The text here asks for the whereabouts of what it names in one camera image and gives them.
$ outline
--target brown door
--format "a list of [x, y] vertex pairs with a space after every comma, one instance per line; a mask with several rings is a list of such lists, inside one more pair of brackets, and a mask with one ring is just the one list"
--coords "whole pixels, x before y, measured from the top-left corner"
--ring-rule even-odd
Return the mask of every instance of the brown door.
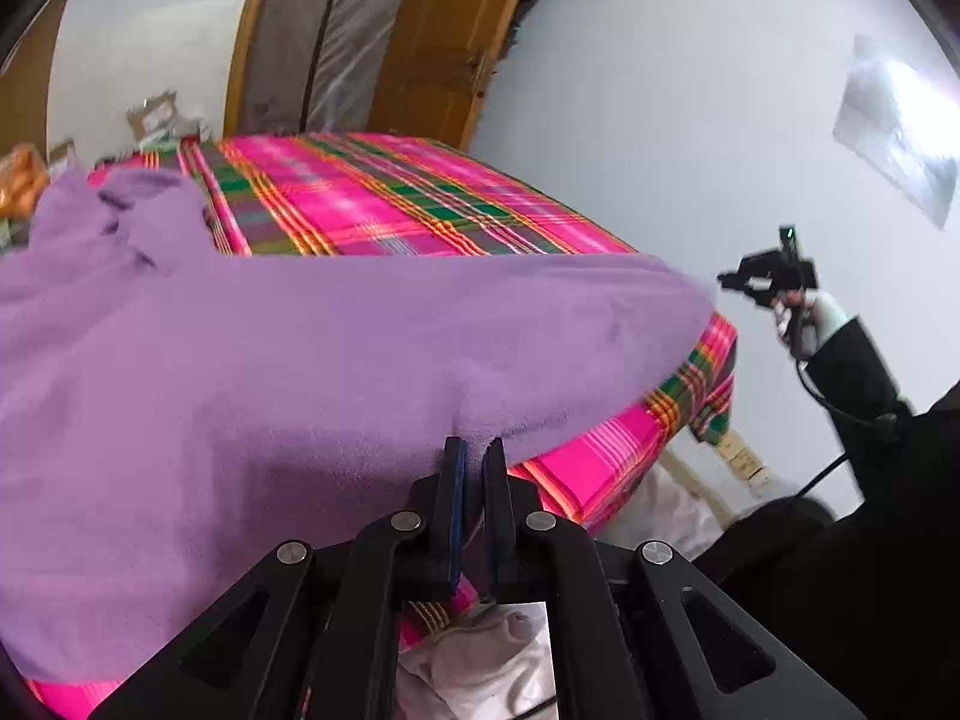
[[403, 0], [368, 130], [466, 148], [517, 0]]

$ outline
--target colorful checkered cloth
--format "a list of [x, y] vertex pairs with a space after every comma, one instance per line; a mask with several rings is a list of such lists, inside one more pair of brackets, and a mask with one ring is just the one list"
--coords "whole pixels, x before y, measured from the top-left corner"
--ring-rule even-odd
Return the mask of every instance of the colorful checkered cloth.
[[[426, 139], [256, 135], [183, 142], [125, 164], [191, 175], [209, 198], [208, 223], [225, 254], [632, 251], [528, 184]], [[107, 170], [94, 172], [91, 182], [103, 180]], [[659, 389], [588, 433], [511, 467], [510, 474], [538, 486], [544, 509], [597, 530], [683, 425], [708, 442], [726, 432], [735, 347], [736, 330], [714, 314], [688, 360]], [[443, 630], [475, 602], [464, 582], [452, 602], [409, 605], [401, 646]], [[71, 709], [75, 702], [95, 696], [99, 703], [110, 690], [32, 687], [71, 720], [80, 716]]]

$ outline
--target metal screw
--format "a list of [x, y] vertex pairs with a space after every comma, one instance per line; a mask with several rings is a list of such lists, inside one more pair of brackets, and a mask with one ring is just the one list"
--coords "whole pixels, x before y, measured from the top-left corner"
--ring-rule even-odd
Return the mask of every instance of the metal screw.
[[403, 533], [416, 531], [421, 522], [422, 520], [416, 512], [397, 512], [390, 518], [390, 524], [394, 527], [394, 530]]
[[530, 512], [527, 514], [527, 527], [532, 531], [548, 531], [557, 524], [557, 517], [550, 512]]
[[280, 544], [280, 549], [277, 549], [277, 560], [286, 565], [294, 565], [305, 557], [306, 547], [299, 541], [287, 541], [285, 544]]
[[643, 555], [643, 560], [655, 565], [663, 565], [673, 559], [673, 550], [662, 541], [647, 541], [640, 554]]

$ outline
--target purple garment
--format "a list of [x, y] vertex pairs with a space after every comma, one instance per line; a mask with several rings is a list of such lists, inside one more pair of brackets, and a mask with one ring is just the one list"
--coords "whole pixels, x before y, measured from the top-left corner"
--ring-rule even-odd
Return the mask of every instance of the purple garment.
[[219, 255], [169, 172], [46, 191], [0, 260], [0, 640], [28, 677], [136, 670], [285, 538], [616, 415], [712, 306], [641, 255]]

